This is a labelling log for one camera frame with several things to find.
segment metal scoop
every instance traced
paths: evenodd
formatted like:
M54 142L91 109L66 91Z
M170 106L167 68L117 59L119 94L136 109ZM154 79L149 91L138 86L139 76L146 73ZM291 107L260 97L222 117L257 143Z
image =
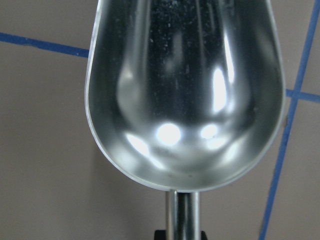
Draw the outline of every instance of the metal scoop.
M198 192L258 163L284 89L269 0L98 2L88 123L116 168L169 192L167 240L200 239Z

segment shiny metal surface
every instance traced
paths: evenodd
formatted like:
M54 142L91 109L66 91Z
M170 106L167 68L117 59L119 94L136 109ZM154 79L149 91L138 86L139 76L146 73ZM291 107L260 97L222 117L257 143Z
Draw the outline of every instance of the shiny metal surface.
M201 240L200 193L166 192L166 239Z
M85 107L131 179L197 192L253 168L280 125L284 78L268 0L100 0Z

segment spoon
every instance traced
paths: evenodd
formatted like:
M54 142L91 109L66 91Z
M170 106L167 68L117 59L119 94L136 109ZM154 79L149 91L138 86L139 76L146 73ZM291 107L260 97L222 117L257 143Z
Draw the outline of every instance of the spoon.
M122 173L167 191L167 240L199 240L199 192L270 147L284 76L269 0L99 0L89 127Z

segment utensil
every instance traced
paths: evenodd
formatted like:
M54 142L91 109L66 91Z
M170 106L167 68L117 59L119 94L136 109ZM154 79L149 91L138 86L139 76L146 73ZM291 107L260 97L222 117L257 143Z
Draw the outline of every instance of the utensil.
M107 159L167 191L167 240L199 240L199 192L240 178L280 126L269 0L99 0L85 86Z

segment metal neck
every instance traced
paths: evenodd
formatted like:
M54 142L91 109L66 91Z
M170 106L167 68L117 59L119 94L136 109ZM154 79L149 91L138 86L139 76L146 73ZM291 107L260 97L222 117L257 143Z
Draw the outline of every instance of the metal neck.
M166 192L166 240L200 239L200 193Z

